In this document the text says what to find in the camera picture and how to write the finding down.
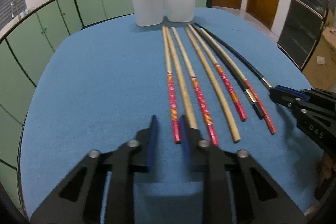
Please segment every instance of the floor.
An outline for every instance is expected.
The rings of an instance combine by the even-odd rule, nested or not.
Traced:
[[[247,12],[239,9],[219,7],[219,6],[213,6],[213,8],[225,10],[237,17],[244,19],[245,21],[250,23],[254,28],[262,32],[264,35],[266,35],[272,42],[274,42],[275,44],[278,42],[279,37],[277,37],[265,25],[263,25],[260,21],[256,20],[253,16],[249,15]]]

